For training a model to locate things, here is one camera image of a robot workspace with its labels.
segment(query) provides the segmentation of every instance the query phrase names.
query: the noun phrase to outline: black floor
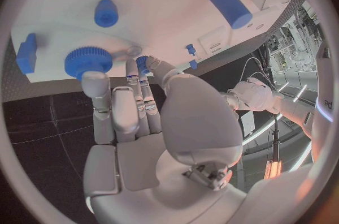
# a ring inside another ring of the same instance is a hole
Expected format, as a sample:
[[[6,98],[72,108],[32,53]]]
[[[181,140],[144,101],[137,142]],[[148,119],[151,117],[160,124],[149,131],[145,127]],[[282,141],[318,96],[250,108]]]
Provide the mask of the black floor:
[[[248,57],[200,77],[217,90],[226,92],[239,81]],[[244,79],[257,70],[251,60]],[[161,109],[166,99],[164,92],[158,85],[151,88]],[[6,102],[3,108],[16,155],[32,182],[57,209],[76,223],[97,223],[85,205],[82,191],[86,157],[94,145],[91,100],[83,92],[76,92]],[[258,128],[268,120],[269,115],[255,112],[254,117]],[[5,182],[2,183],[2,189],[10,193]],[[11,204],[14,203],[15,197],[12,195]],[[12,207],[17,208],[11,204],[8,205],[8,213]],[[16,220],[13,218],[7,223],[16,223]]]

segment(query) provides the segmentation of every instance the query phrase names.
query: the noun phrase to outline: blue cylindrical handle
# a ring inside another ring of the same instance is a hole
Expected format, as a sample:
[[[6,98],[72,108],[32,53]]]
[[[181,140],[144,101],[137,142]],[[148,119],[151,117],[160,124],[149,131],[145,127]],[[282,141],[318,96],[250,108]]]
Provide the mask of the blue cylindrical handle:
[[[210,0],[223,14],[232,29],[245,26],[252,14],[240,0]]]
[[[111,27],[119,19],[116,5],[111,0],[101,0],[95,8],[94,21],[100,27]]]

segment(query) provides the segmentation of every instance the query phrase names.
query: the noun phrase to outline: orange light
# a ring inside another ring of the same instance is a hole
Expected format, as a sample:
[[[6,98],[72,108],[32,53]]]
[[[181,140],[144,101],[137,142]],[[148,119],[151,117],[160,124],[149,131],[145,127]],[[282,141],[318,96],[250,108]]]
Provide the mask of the orange light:
[[[281,160],[279,162],[267,161],[264,179],[274,178],[281,173]]]

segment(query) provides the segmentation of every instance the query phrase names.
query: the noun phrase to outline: robotic arm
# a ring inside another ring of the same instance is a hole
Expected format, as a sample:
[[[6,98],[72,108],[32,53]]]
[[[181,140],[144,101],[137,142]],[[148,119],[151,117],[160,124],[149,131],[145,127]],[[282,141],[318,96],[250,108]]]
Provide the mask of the robotic arm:
[[[311,138],[314,108],[307,107],[299,102],[285,98],[277,91],[256,78],[250,77],[239,82],[228,93],[221,92],[228,105],[236,110],[263,111],[280,113],[284,117],[298,124],[304,133]]]

